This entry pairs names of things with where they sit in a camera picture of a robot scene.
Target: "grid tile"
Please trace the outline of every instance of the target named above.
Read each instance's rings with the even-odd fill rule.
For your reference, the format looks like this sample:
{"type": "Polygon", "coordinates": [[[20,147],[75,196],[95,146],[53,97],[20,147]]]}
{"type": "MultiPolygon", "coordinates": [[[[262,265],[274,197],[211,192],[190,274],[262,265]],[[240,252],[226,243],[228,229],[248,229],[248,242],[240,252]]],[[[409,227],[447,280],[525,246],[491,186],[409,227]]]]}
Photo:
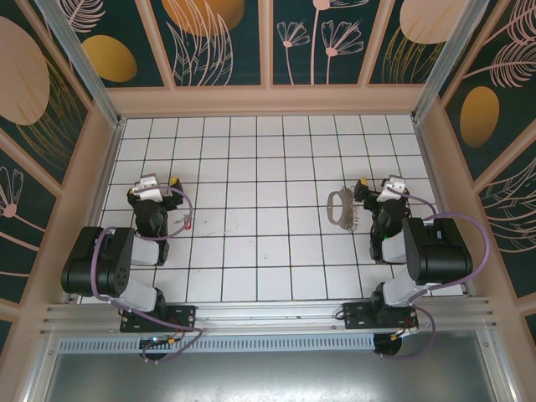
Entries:
{"type": "MultiPolygon", "coordinates": [[[[353,232],[330,223],[330,193],[352,191],[363,177],[377,188],[402,173],[412,194],[435,202],[408,116],[136,119],[124,137],[103,226],[135,227],[126,192],[141,174],[179,177],[195,206],[192,229],[169,240],[164,266],[132,268],[170,302],[368,297],[404,267],[370,259],[372,216],[362,206],[353,232]]],[[[333,204],[338,220],[336,194],[333,204]]],[[[430,215],[423,204],[410,207],[430,215]]],[[[187,211],[168,213],[170,233],[187,211]]],[[[462,290],[434,292],[444,294],[462,290]]]]}

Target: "white tiled floor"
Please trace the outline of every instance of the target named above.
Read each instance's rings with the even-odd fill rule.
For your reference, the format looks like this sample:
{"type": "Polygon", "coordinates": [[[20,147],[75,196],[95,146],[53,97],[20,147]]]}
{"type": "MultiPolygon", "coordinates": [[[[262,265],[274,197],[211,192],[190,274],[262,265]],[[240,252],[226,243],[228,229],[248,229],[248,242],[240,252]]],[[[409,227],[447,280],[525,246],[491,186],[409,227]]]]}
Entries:
{"type": "MultiPolygon", "coordinates": [[[[379,185],[402,174],[412,194],[435,202],[408,116],[129,120],[102,226],[134,225],[126,192],[141,173],[179,177],[195,205],[193,229],[170,240],[166,264],[132,271],[169,302],[368,297],[404,267],[370,259],[370,212],[359,210],[354,233],[331,224],[328,195],[362,177],[379,185]]],[[[184,214],[169,214],[170,232],[184,214]]]]}

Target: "perforated metal strip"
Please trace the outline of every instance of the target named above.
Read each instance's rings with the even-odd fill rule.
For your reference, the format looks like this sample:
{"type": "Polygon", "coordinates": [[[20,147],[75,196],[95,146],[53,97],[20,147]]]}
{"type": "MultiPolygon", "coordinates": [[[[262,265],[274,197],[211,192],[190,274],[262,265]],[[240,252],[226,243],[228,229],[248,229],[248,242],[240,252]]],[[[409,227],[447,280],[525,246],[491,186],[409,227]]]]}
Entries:
{"type": "MultiPolygon", "coordinates": [[[[59,354],[140,353],[142,338],[64,338],[59,354]]],[[[373,334],[341,335],[282,335],[251,337],[204,336],[187,349],[187,353],[211,352],[295,352],[310,350],[364,350],[374,349],[373,334]]],[[[158,345],[148,353],[161,353],[181,348],[181,342],[158,345]]]]}

